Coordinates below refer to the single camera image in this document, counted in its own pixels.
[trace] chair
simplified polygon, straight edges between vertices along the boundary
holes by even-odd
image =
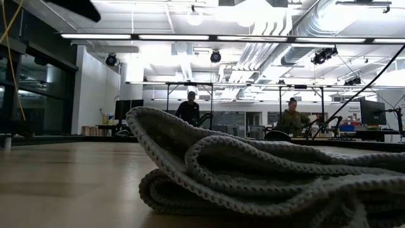
[[[228,127],[227,126],[220,126],[220,125],[213,126],[213,130],[228,134]]]
[[[234,131],[234,136],[238,136],[238,128],[232,127],[232,130]]]
[[[249,126],[250,137],[254,139],[265,138],[265,127],[262,125],[250,125]]]
[[[291,137],[279,130],[272,130],[266,134],[265,139],[271,141],[291,141]]]

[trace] dark shirt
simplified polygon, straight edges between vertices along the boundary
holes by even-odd
[[[176,117],[181,118],[191,125],[195,125],[200,119],[200,106],[195,102],[190,104],[188,101],[184,101],[178,107]]]

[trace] olive jacket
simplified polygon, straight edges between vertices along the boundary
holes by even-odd
[[[295,136],[302,136],[302,125],[308,124],[309,118],[298,111],[284,110],[282,117],[278,120],[277,129],[292,134]]]

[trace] white wall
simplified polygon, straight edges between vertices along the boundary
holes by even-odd
[[[114,113],[114,98],[119,95],[120,75],[91,56],[85,46],[77,48],[79,71],[75,78],[72,134],[79,134],[82,126],[103,123],[103,113]]]

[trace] woman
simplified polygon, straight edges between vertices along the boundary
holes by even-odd
[[[281,131],[292,134],[294,137],[302,136],[302,125],[309,123],[309,118],[296,111],[297,101],[290,98],[289,109],[284,110],[282,117],[278,120],[277,128]]]

